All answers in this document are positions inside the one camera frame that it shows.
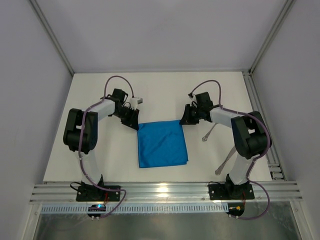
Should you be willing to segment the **blue satin napkin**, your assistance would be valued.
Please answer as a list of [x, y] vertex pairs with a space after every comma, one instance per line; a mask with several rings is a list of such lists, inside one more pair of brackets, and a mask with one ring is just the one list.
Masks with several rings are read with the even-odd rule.
[[138, 165], [141, 169], [186, 165], [188, 152], [179, 120], [139, 124]]

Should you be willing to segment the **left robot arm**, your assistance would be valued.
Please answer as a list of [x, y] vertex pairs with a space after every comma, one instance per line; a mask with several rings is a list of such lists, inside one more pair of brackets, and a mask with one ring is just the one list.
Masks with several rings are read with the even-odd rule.
[[141, 97], [129, 95], [115, 88], [112, 94], [104, 95], [97, 103], [85, 110], [72, 108], [68, 112], [63, 133], [63, 143], [77, 155], [82, 172], [81, 183], [99, 190], [109, 191], [104, 187], [103, 175], [99, 171], [95, 147], [98, 143], [99, 121], [115, 116], [120, 123], [135, 131], [139, 130], [138, 105], [143, 103]]

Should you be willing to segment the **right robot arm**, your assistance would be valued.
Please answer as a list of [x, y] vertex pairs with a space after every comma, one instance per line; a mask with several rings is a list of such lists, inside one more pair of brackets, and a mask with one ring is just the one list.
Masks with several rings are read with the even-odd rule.
[[215, 105], [208, 92], [195, 95], [195, 100], [184, 107], [180, 125], [196, 125], [201, 120], [231, 128], [234, 151], [237, 153], [234, 165], [225, 177], [224, 183], [209, 183], [211, 200], [253, 200], [250, 173], [259, 158], [272, 145], [271, 137], [258, 111], [249, 113], [226, 109]]

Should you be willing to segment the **silver fork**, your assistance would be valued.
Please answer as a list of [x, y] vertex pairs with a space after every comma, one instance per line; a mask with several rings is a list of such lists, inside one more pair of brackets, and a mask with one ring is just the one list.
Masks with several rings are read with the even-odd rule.
[[211, 134], [211, 132], [213, 131], [213, 129], [215, 128], [217, 124], [214, 123], [213, 126], [211, 127], [211, 129], [205, 134], [205, 136], [202, 137], [202, 141], [206, 142]]

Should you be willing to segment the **silver table knife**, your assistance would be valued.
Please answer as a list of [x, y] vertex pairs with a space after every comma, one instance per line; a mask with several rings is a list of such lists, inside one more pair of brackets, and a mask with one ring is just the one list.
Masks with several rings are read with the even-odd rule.
[[227, 157], [225, 158], [225, 160], [222, 162], [222, 164], [215, 170], [215, 175], [219, 176], [222, 172], [222, 170], [224, 169], [226, 163], [231, 159], [231, 157], [235, 154], [236, 152], [236, 147], [233, 146], [232, 149], [229, 151]]

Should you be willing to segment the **left controller board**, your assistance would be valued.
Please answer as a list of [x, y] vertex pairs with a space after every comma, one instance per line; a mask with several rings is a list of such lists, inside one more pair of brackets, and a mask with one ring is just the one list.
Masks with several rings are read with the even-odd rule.
[[98, 204], [93, 204], [91, 206], [88, 207], [87, 210], [87, 215], [91, 218], [91, 219], [100, 219], [103, 215], [105, 215], [106, 212], [106, 205], [102, 204], [102, 203], [98, 203]]

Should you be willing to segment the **controller board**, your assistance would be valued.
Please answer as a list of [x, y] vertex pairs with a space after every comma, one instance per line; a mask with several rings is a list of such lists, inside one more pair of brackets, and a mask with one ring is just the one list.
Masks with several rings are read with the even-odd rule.
[[227, 208], [227, 215], [229, 217], [239, 218], [243, 215], [245, 206], [239, 203], [229, 203]]
[[100, 219], [103, 215], [105, 215], [106, 212], [106, 205], [102, 204], [102, 203], [98, 203], [98, 204], [93, 204], [91, 206], [88, 207], [87, 210], [87, 215], [91, 218], [91, 219]]

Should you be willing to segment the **right controller board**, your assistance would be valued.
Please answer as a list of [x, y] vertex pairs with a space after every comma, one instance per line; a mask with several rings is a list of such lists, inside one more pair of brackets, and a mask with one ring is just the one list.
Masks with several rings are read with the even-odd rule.
[[227, 208], [227, 215], [229, 217], [239, 218], [243, 215], [245, 206], [239, 203], [229, 203]]

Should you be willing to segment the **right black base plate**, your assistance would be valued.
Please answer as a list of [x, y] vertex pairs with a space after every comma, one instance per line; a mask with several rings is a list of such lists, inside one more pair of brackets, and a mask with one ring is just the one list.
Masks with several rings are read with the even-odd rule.
[[208, 185], [210, 200], [254, 200], [253, 186], [246, 182], [234, 185], [232, 182], [215, 183]]

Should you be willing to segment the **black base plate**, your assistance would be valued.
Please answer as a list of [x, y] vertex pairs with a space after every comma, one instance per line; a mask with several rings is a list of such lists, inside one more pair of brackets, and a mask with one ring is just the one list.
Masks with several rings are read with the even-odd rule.
[[119, 202], [120, 201], [120, 189], [119, 185], [107, 185], [102, 186], [111, 190], [117, 191], [105, 191], [99, 189], [93, 185], [81, 183], [77, 188], [76, 201], [77, 202]]
[[246, 182], [234, 185], [232, 182], [215, 183], [208, 185], [210, 200], [254, 200], [253, 186]]

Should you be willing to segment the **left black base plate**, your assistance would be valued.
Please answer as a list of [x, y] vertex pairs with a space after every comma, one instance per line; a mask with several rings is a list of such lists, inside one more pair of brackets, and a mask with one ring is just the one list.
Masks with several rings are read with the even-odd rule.
[[99, 189], [93, 185], [81, 183], [77, 188], [76, 201], [77, 202], [119, 202], [120, 201], [120, 189], [119, 185], [107, 185], [102, 186], [111, 190], [117, 191], [105, 191]]

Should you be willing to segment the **aluminium front rail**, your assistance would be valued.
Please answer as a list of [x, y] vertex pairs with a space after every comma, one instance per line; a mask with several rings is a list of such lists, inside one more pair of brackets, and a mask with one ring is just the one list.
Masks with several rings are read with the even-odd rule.
[[[266, 194], [272, 202], [302, 201], [303, 196], [295, 181], [263, 181], [252, 184], [254, 202], [265, 202]], [[210, 202], [208, 182], [108, 182], [126, 190], [125, 203], [200, 203]], [[36, 184], [29, 202], [74, 203], [76, 191], [69, 182]]]

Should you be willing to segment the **left aluminium frame post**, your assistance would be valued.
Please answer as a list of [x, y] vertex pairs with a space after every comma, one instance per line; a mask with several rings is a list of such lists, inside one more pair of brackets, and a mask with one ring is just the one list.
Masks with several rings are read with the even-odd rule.
[[53, 47], [55, 48], [57, 54], [59, 55], [60, 59], [62, 60], [64, 66], [67, 68], [69, 74], [73, 77], [75, 74], [75, 71], [70, 63], [70, 61], [67, 58], [67, 55], [65, 54], [65, 51], [63, 50], [56, 34], [54, 33], [49, 21], [47, 20], [43, 10], [41, 9], [41, 6], [36, 0], [27, 0], [30, 7], [32, 8], [35, 16], [39, 20], [45, 34], [48, 36], [50, 42], [52, 43]]

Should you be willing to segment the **aluminium frame post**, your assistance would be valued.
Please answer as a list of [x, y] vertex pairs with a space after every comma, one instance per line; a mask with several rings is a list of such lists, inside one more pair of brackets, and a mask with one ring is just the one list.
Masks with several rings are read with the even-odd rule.
[[282, 25], [284, 24], [286, 18], [288, 17], [290, 11], [295, 5], [296, 0], [285, 0], [283, 6], [280, 8], [277, 17], [275, 18], [270, 30], [268, 31], [266, 38], [264, 39], [254, 61], [248, 70], [249, 74], [252, 75], [260, 64], [261, 60], [267, 53], [274, 39], [276, 38], [278, 32], [280, 31]]
[[57, 54], [59, 55], [60, 59], [62, 60], [64, 66], [67, 68], [69, 74], [73, 77], [75, 74], [75, 71], [70, 63], [70, 61], [67, 58], [67, 55], [65, 54], [65, 51], [63, 50], [56, 34], [54, 33], [49, 21], [47, 20], [43, 10], [41, 9], [41, 6], [36, 0], [27, 0], [30, 7], [32, 8], [35, 16], [39, 20], [45, 34], [48, 36], [50, 42], [52, 43], [53, 47], [55, 48]]

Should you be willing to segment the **right aluminium frame post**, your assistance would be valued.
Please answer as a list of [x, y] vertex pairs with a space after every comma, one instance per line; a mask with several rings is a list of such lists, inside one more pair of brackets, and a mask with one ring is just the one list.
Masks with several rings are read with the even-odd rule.
[[270, 30], [268, 31], [266, 38], [264, 39], [254, 61], [248, 70], [249, 74], [252, 75], [260, 64], [261, 60], [267, 53], [274, 39], [276, 38], [278, 32], [280, 31], [282, 25], [284, 24], [286, 18], [288, 17], [290, 11], [295, 5], [296, 0], [285, 0], [283, 6], [280, 8], [277, 17], [275, 18]]

